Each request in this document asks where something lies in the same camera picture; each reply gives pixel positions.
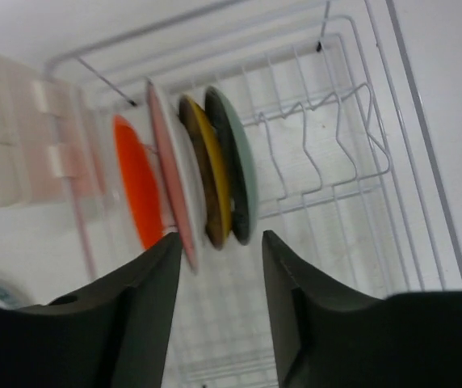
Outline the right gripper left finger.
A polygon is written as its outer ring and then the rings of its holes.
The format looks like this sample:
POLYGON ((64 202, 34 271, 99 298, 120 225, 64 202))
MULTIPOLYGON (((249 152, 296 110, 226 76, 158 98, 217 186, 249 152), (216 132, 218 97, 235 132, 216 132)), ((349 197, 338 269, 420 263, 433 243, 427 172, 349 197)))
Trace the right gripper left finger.
POLYGON ((159 387, 181 255, 170 233, 46 306, 0 308, 0 387, 159 387))

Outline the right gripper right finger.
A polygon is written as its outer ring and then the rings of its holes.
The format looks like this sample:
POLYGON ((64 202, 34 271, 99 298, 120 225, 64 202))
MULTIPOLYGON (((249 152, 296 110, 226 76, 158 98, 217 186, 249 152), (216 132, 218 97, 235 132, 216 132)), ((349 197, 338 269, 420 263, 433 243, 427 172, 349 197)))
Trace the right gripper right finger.
POLYGON ((370 297, 271 230, 262 261, 280 386, 462 387, 462 291, 370 297))

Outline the dark green plate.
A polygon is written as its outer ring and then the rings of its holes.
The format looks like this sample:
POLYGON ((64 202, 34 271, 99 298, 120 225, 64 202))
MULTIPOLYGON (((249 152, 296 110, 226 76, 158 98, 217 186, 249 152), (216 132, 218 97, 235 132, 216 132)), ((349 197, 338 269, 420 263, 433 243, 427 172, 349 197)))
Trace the dark green plate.
POLYGON ((258 178, 253 152, 236 109, 218 88, 209 86, 204 93, 204 110, 216 132, 229 176, 232 231, 237 241, 250 243, 258 223, 258 178))

